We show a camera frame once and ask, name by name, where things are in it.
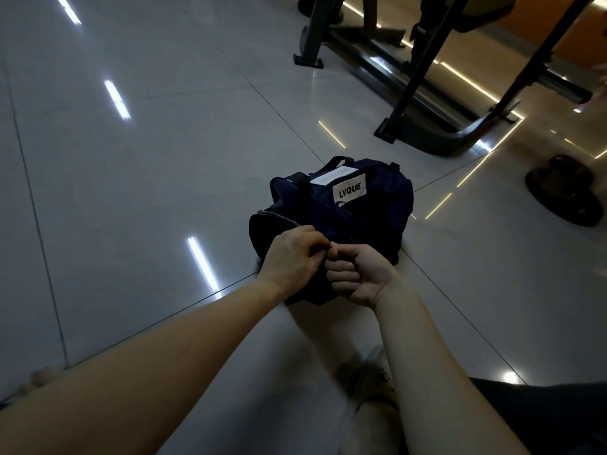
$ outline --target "forearm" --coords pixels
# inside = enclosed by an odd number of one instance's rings
[[[407,282],[386,287],[375,313],[412,455],[527,454],[453,358]]]
[[[155,453],[280,298],[253,282],[75,367],[0,413],[0,452]]]

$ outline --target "person's left hand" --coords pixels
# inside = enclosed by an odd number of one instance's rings
[[[312,225],[287,230],[269,246],[258,280],[275,286],[281,301],[302,289],[327,255],[329,240]]]

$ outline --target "hand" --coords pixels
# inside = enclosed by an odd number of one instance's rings
[[[329,240],[312,225],[304,225],[278,235],[269,246],[258,280],[279,290],[281,301],[302,289],[318,271]]]
[[[390,262],[368,244],[331,243],[325,268],[335,292],[372,309],[383,289],[400,279]]]

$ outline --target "orange wall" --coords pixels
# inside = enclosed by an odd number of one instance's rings
[[[539,45],[571,0],[518,0],[511,15],[498,22],[503,28]],[[607,12],[588,6],[556,49],[556,54],[582,68],[607,64]]]

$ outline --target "person's right arm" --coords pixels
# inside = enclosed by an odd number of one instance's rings
[[[528,455],[474,387],[419,295],[370,246],[331,243],[333,289],[373,309],[379,321],[409,453]]]

